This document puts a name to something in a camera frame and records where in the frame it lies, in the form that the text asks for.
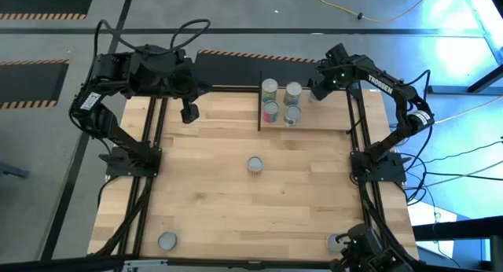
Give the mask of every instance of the black cable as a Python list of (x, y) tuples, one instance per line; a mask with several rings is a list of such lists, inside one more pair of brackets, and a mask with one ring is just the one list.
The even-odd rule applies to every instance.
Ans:
[(421, 79), (424, 75), (428, 74), (428, 76), (426, 77), (426, 80), (429, 81), (429, 78), (430, 78), (430, 74), (431, 74), (431, 71), (430, 70), (426, 70), (424, 71), (422, 74), (420, 74), (418, 77), (416, 77), (415, 80), (411, 81), (410, 83), (405, 83), (403, 84), (404, 86), (409, 86), (409, 85), (413, 85), (414, 83), (416, 83), (419, 79)]
[(108, 145), (105, 143), (105, 141), (103, 141), (103, 138), (96, 138), (99, 142), (101, 142), (105, 148), (107, 149), (107, 152), (108, 152), (108, 161), (107, 161), (107, 165), (110, 164), (110, 162), (112, 161), (112, 151), (110, 151), (110, 148), (108, 147)]
[[(428, 93), (428, 87), (429, 87), (429, 85), (430, 85), (430, 72), (428, 72), (428, 75), (426, 76), (426, 85), (424, 86), (424, 93), (423, 93), (423, 100), (424, 101), (426, 101), (426, 95)], [(416, 158), (414, 158), (414, 160), (412, 161), (412, 163), (410, 164), (410, 166), (406, 169), (406, 171), (410, 170), (410, 168), (413, 167), (414, 163), (416, 163), (417, 158), (419, 158), (419, 156), (423, 152), (423, 150), (426, 147), (426, 145), (430, 142), (430, 138), (431, 138), (431, 134), (432, 133), (433, 133), (433, 126), (430, 127), (430, 129), (428, 131), (428, 136), (426, 137), (426, 141), (424, 142), (423, 146), (421, 147), (421, 149), (417, 153)]]
[(445, 159), (448, 159), (448, 158), (453, 158), (453, 157), (457, 157), (457, 156), (461, 156), (461, 155), (464, 155), (464, 154), (468, 154), (468, 153), (472, 153), (472, 152), (475, 152), (477, 150), (480, 150), (480, 149), (484, 149), (484, 148), (487, 148), (487, 147), (490, 147), (492, 145), (496, 145), (498, 143), (501, 143), (503, 144), (503, 141), (497, 141), (497, 142), (493, 142), (491, 144), (488, 144), (488, 145), (484, 145), (484, 146), (480, 146), (480, 147), (477, 147), (476, 149), (472, 149), (472, 150), (469, 150), (469, 151), (465, 151), (465, 152), (462, 152), (462, 153), (458, 153), (456, 155), (448, 155), (448, 156), (445, 156), (443, 158), (435, 158), (433, 160), (429, 160), (429, 161), (426, 161), (424, 162), (425, 164), (428, 164), (428, 163), (431, 163), (431, 162), (435, 162), (435, 161), (440, 161), (440, 160), (445, 160)]
[[(438, 236), (438, 234), (435, 232), (435, 226), (436, 226), (436, 224), (438, 224), (438, 222), (437, 222), (437, 216), (436, 216), (436, 213), (435, 213), (435, 224), (433, 224), (433, 226), (431, 227), (431, 230), (433, 230), (433, 233)], [(457, 265), (457, 268), (461, 268), (461, 266), (459, 265), (459, 263), (456, 260), (454, 260), (454, 258), (451, 258), (451, 257), (447, 256), (447, 254), (443, 253), (442, 250), (440, 250), (440, 242), (439, 241), (437, 241), (437, 249), (439, 250), (439, 252), (442, 255), (444, 255), (444, 257), (446, 257), (447, 259), (450, 259), (452, 262), (454, 262)]]
[(110, 182), (112, 182), (113, 180), (115, 180), (116, 178), (118, 178), (119, 176), (111, 176), (108, 181), (106, 181), (103, 186), (101, 186), (100, 188), (100, 191), (98, 192), (97, 194), (97, 207), (98, 209), (100, 208), (100, 203), (101, 203), (101, 194), (103, 193), (103, 189), (107, 186), (107, 184), (109, 184)]
[(199, 23), (203, 23), (205, 22), (206, 23), (206, 26), (204, 28), (202, 28), (201, 30), (199, 30), (195, 35), (193, 35), (189, 40), (183, 42), (182, 44), (178, 45), (179, 48), (182, 48), (183, 46), (186, 46), (187, 44), (191, 43), (194, 39), (196, 39), (197, 37), (199, 37), (201, 34), (203, 34), (211, 25), (211, 22), (210, 20), (208, 19), (198, 19), (198, 20), (191, 20), (187, 23), (184, 23), (180, 28), (178, 28), (173, 36), (171, 36), (171, 42), (170, 42), (170, 49), (173, 49), (173, 45), (174, 45), (174, 39), (176, 39), (176, 36), (182, 32), (182, 29), (183, 28), (186, 28), (188, 27), (189, 25), (191, 24), (199, 24)]
[(152, 179), (147, 178), (143, 191), (141, 192), (141, 196), (138, 198), (136, 204), (134, 204), (133, 208), (130, 211), (130, 214), (124, 217), (123, 222), (119, 225), (115, 233), (108, 239), (103, 248), (101, 248), (95, 253), (96, 255), (110, 255), (113, 252), (113, 250), (119, 243), (120, 238), (125, 234), (127, 228), (130, 227), (131, 223), (136, 218), (138, 212), (149, 201), (147, 199), (147, 196), (149, 195), (151, 189), (152, 189)]
[[(201, 34), (203, 34), (211, 25), (211, 22), (210, 20), (208, 19), (198, 19), (198, 20), (191, 20), (185, 24), (183, 24), (176, 32), (175, 32), (175, 35), (178, 35), (183, 28), (186, 28), (187, 26), (189, 26), (190, 24), (197, 24), (197, 23), (202, 23), (202, 22), (205, 22), (207, 23), (206, 26), (204, 28), (201, 28), (195, 35), (193, 35), (191, 38), (189, 38), (188, 40), (184, 41), (182, 44), (180, 45), (177, 45), (175, 47), (173, 46), (170, 46), (170, 49), (166, 50), (166, 51), (163, 51), (163, 52), (152, 52), (152, 51), (146, 51), (146, 50), (142, 50), (142, 49), (139, 49), (135, 46), (133, 46), (132, 44), (130, 44), (129, 42), (127, 42), (126, 40), (122, 39), (118, 34), (116, 34), (116, 32), (112, 29), (112, 27), (110, 26), (110, 24), (108, 23), (108, 21), (106, 20), (100, 20), (98, 22), (98, 26), (101, 26), (101, 24), (104, 24), (105, 27), (106, 27), (106, 31), (108, 33), (110, 33), (114, 39), (116, 39), (117, 41), (121, 42), (124, 46), (136, 51), (136, 52), (139, 52), (139, 53), (146, 53), (148, 55), (151, 55), (151, 56), (160, 56), (160, 55), (165, 55), (167, 53), (171, 53), (175, 50), (178, 50), (178, 49), (181, 49), (182, 47), (184, 46), (187, 46), (189, 43), (191, 43), (192, 41), (194, 41), (194, 39), (196, 39), (197, 37), (199, 37)], [(173, 43), (174, 41), (174, 37), (171, 38), (171, 44)]]
[[(420, 180), (420, 178), (418, 176), (416, 176), (415, 174), (412, 174), (412, 173), (408, 173), (408, 174), (410, 174), (414, 178), (417, 178), (418, 180)], [(429, 194), (429, 196), (431, 198), (431, 203), (433, 205), (433, 215), (434, 215), (434, 218), (435, 218), (435, 224), (433, 225), (433, 227), (431, 229), (433, 230), (433, 233), (438, 236), (438, 234), (435, 232), (435, 225), (438, 224), (438, 221), (437, 221), (437, 211), (436, 211), (437, 206), (435, 204), (435, 200), (433, 199), (433, 195), (430, 192), (430, 189), (427, 186), (425, 186), (424, 188), (426, 189), (426, 192), (428, 192), (428, 194)], [(454, 260), (453, 258), (450, 258), (449, 256), (447, 256), (445, 253), (442, 252), (442, 250), (440, 249), (440, 243), (438, 241), (437, 241), (437, 248), (438, 248), (439, 252), (442, 255), (444, 255), (447, 259), (452, 260), (454, 263), (456, 263), (457, 267), (461, 268), (461, 266), (459, 265), (459, 263), (456, 260)]]
[(447, 173), (434, 173), (434, 172), (426, 172), (426, 174), (430, 175), (443, 175), (443, 176), (464, 176), (468, 178), (480, 178), (480, 179), (486, 179), (490, 181), (499, 181), (503, 182), (503, 178), (490, 178), (490, 177), (483, 177), (483, 176), (477, 176), (477, 175), (463, 175), (463, 174), (447, 174)]
[(425, 188), (418, 188), (418, 189), (422, 189), (423, 190), (423, 195), (420, 198), (418, 198), (416, 201), (414, 201), (413, 203), (411, 203), (411, 204), (408, 203), (407, 206), (412, 206), (412, 205), (420, 203), (424, 199), (424, 197), (426, 196), (426, 189)]
[(424, 164), (424, 161), (421, 158), (419, 158), (418, 156), (415, 156), (415, 155), (412, 155), (412, 154), (408, 154), (408, 153), (400, 153), (400, 154), (401, 155), (406, 155), (406, 156), (414, 157), (415, 158), (414, 160), (419, 160), (421, 162), (421, 164), (423, 165), (423, 169), (424, 169), (423, 178), (420, 180), (420, 183), (417, 186), (417, 190), (414, 193), (412, 193), (410, 195), (410, 197), (407, 199), (407, 203), (409, 203), (412, 199), (414, 199), (417, 196), (417, 194), (420, 191), (420, 188), (422, 188), (424, 186), (424, 181), (426, 179), (426, 173), (428, 172), (428, 170), (426, 169), (426, 165)]

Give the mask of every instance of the wooden table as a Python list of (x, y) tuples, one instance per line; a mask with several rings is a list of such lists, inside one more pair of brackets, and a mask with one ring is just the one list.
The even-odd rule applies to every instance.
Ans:
[[(371, 139), (380, 140), (389, 133), (383, 99), (379, 92), (363, 94)], [(136, 97), (127, 102), (121, 126), (136, 139), (148, 103)], [(179, 112), (182, 103), (168, 102), (163, 162), (153, 184), (141, 255), (315, 261), (340, 257), (327, 250), (327, 236), (363, 222), (358, 190), (348, 178), (350, 135), (336, 130), (258, 132), (258, 94), (212, 93), (196, 103), (200, 118), (185, 125)], [(259, 176), (247, 173), (251, 156), (264, 161)], [(119, 178), (104, 190), (89, 252), (97, 251), (123, 220), (130, 184), (131, 178)], [(417, 258), (403, 193), (392, 183), (381, 182), (380, 190), (387, 224)], [(135, 231), (133, 225), (128, 252)], [(170, 252), (157, 245), (164, 231), (178, 236)]]

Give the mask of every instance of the black floor mat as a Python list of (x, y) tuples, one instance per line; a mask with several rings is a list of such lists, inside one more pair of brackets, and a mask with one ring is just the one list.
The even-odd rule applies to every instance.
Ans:
[(0, 62), (0, 108), (55, 106), (67, 70), (68, 60)]
[(83, 20), (93, 0), (0, 0), (0, 20)]

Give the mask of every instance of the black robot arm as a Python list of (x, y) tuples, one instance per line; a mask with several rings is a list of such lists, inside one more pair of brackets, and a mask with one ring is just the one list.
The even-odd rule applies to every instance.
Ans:
[(160, 151), (150, 148), (148, 142), (136, 141), (120, 128), (115, 115), (101, 101), (117, 93), (128, 99), (133, 96), (180, 98), (184, 106), (182, 121), (191, 123), (199, 117), (193, 102), (211, 91), (211, 85), (193, 78), (192, 69), (192, 60), (184, 50), (170, 52), (158, 46), (145, 45), (132, 53), (95, 57), (69, 113), (80, 130), (93, 138), (107, 138), (120, 148), (114, 148), (112, 156), (100, 156), (108, 162), (108, 175), (156, 173)]
[[(322, 100), (334, 90), (346, 89), (359, 80), (371, 83), (395, 100), (397, 128), (383, 141), (365, 149), (366, 158), (361, 160), (365, 169), (370, 169), (402, 139), (411, 137), (435, 123), (428, 104), (417, 94), (414, 87), (407, 86), (380, 70), (367, 56), (349, 56), (343, 44), (331, 48), (325, 56), (318, 66), (318, 71), (324, 79), (319, 83), (311, 83), (311, 92), (318, 100)], [(417, 110), (408, 113), (409, 103)]]

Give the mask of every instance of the gray floor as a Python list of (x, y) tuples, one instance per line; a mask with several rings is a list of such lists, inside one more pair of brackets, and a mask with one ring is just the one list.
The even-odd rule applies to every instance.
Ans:
[[(376, 18), (392, 17), (416, 0), (330, 0), (364, 10)], [(91, 28), (101, 18), (116, 25), (123, 0), (94, 0), (83, 21), (0, 21), (0, 28)], [(464, 0), (426, 0), (423, 5), (395, 22), (377, 24), (358, 21), (318, 0), (133, 0), (126, 28), (176, 28), (187, 20), (208, 17), (213, 28), (421, 28), (471, 29), (480, 27)], [(182, 41), (188, 35), (179, 36)], [(170, 35), (126, 35), (133, 44), (168, 46)], [(497, 66), (485, 39), (472, 37), (404, 35), (203, 35), (186, 47), (194, 58), (198, 49), (320, 58), (342, 42), (349, 53), (370, 56), (390, 74), (410, 81), (431, 69), (431, 84), (469, 85)], [(100, 51), (110, 38), (100, 37)], [(79, 132), (68, 121), (68, 106), (85, 79), (92, 54), (92, 35), (0, 35), (0, 61), (70, 59), (70, 68), (55, 108), (0, 111), (0, 160), (31, 172), (28, 179), (0, 179), (0, 263), (26, 261), (39, 256), (49, 221), (64, 184)], [(422, 93), (424, 82), (416, 88)], [(428, 98), (436, 119), (443, 119), (492, 97), (439, 96)], [(387, 116), (394, 123), (394, 103), (385, 98)], [(120, 117), (125, 99), (109, 98), (105, 104)], [(503, 100), (435, 126), (421, 157), (425, 160), (475, 148), (501, 137)], [(416, 153), (426, 132), (411, 138), (401, 150)], [(467, 173), (501, 159), (502, 146), (457, 159), (429, 164), (429, 171)], [(96, 214), (97, 191), (105, 165), (97, 155), (103, 146), (91, 141), (75, 188), (56, 258), (86, 254)], [(420, 174), (420, 168), (414, 173)], [(503, 178), (503, 167), (484, 175)], [(441, 177), (428, 176), (429, 182)], [(416, 184), (413, 178), (410, 185)], [(503, 213), (501, 185), (463, 178), (434, 186), (435, 203), (469, 218)]]

